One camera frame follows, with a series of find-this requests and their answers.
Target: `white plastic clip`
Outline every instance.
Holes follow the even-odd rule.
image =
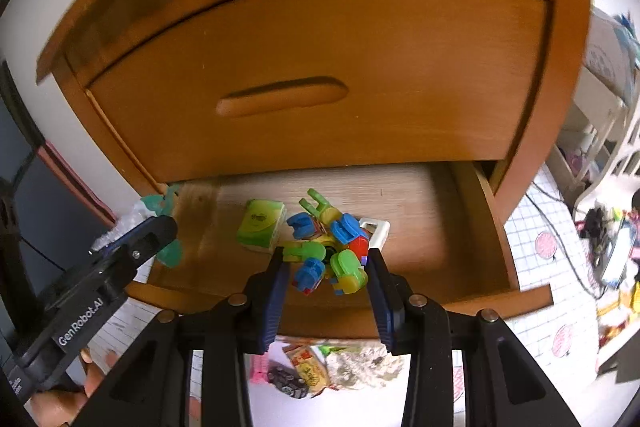
[[[378,248],[378,250],[382,251],[382,247],[384,247],[386,243],[386,238],[389,236],[391,224],[382,219],[363,217],[360,220],[360,227],[368,232],[373,232],[373,235],[369,239],[369,248]]]

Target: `drawer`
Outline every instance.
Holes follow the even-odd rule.
[[[233,0],[89,86],[158,182],[505,158],[543,0]]]
[[[471,162],[308,169],[188,182],[180,189],[175,211],[183,261],[174,269],[156,263],[149,284],[134,285],[130,295],[194,312],[242,291],[247,277],[269,262],[268,254],[236,242],[246,200],[283,201],[291,216],[301,211],[298,200],[310,187],[343,212],[388,220],[383,256],[389,270],[448,309],[475,314],[495,307],[510,316],[552,303],[548,286],[518,291],[493,195]],[[281,239],[291,239],[289,227],[283,227]],[[335,296],[327,281],[309,296],[289,288],[279,333],[377,337],[367,292]]]

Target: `drawer front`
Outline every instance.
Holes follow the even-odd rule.
[[[157,180],[504,158],[543,0],[234,0],[91,86]]]

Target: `black cable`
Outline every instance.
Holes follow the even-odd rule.
[[[606,287],[602,287],[602,292],[600,293],[599,296],[596,296],[595,294],[591,293],[591,291],[587,288],[587,286],[585,286],[584,282],[582,282],[582,279],[580,279],[580,276],[578,275],[578,270],[575,269],[574,263],[571,261],[571,257],[569,257],[569,252],[567,251],[564,245],[564,241],[562,241],[562,237],[560,237],[560,233],[558,232],[554,224],[551,222],[551,220],[549,220],[548,217],[546,217],[546,214],[542,211],[542,209],[538,206],[538,204],[531,198],[531,196],[529,196],[528,192],[525,192],[524,195],[527,197],[527,200],[529,200],[531,204],[535,206],[536,210],[540,214],[540,217],[542,217],[542,219],[546,221],[548,226],[551,227],[551,229],[553,230],[554,235],[558,238],[558,241],[560,242],[560,247],[562,249],[562,253],[564,253],[564,256],[566,257],[567,261],[569,261],[569,266],[571,267],[572,272],[574,272],[575,278],[578,280],[578,283],[580,283],[580,286],[582,286],[582,289],[587,293],[587,295],[589,295],[592,299],[596,301],[602,298],[602,296],[607,290]]]
[[[50,259],[48,256],[46,256],[45,254],[43,254],[40,250],[38,250],[36,247],[34,247],[29,241],[27,241],[25,238],[23,238],[22,236],[20,236],[20,239],[22,241],[24,241],[30,248],[31,250],[33,250],[35,253],[37,253],[39,256],[41,256],[43,259],[46,259],[47,261],[49,261],[53,266],[55,266],[56,268],[58,268],[61,272],[65,272],[66,270],[60,266],[60,264],[56,263],[54,260]]]
[[[18,188],[18,185],[22,181],[22,178],[24,178],[24,175],[26,174],[27,169],[31,166],[31,163],[33,162],[35,157],[36,157],[36,152],[33,149],[31,149],[29,151],[29,154],[27,155],[27,158],[22,160],[20,167],[18,167],[18,170],[15,173],[14,179],[11,181],[11,190],[14,194]]]
[[[550,200],[554,200],[554,201],[557,201],[558,203],[566,204],[566,201],[564,201],[561,198],[556,198],[555,196],[552,196],[551,194],[546,192],[546,190],[544,190],[542,187],[540,187],[536,182],[531,182],[531,185],[533,185],[538,191],[542,192]],[[585,214],[586,215],[586,212],[578,210],[575,207],[571,208],[571,207],[569,207],[568,204],[566,204],[566,206],[567,206],[567,208],[569,208],[571,210],[572,213],[575,211],[575,212],[580,212],[581,214]]]

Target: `green plastic piece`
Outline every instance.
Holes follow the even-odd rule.
[[[356,293],[369,280],[358,256],[351,250],[342,250],[332,255],[330,264],[334,277],[329,282],[336,295]]]
[[[175,239],[166,247],[162,248],[162,250],[156,254],[156,259],[169,268],[178,266],[182,260],[182,245],[180,244],[180,240]]]
[[[249,200],[236,233],[238,243],[249,250],[273,253],[286,209],[281,201]]]
[[[142,202],[145,203],[146,208],[155,212],[156,216],[171,216],[175,206],[175,193],[180,188],[180,185],[171,185],[166,194],[152,194],[151,196],[144,196]]]
[[[282,259],[287,263],[302,263],[311,257],[324,261],[326,248],[316,241],[301,241],[287,243],[282,250]]]
[[[362,263],[351,250],[342,250],[331,256],[331,269],[337,278],[353,275],[359,278]]]
[[[326,209],[330,208],[332,204],[329,203],[329,201],[327,201],[324,196],[314,188],[310,188],[306,193],[309,194],[309,196],[311,196],[311,198],[315,200],[316,203],[318,203],[318,206],[313,206],[313,204],[306,201],[305,198],[302,198],[300,200],[300,206],[302,206],[302,208],[304,208],[316,219],[320,219],[320,214],[322,214],[322,212]]]

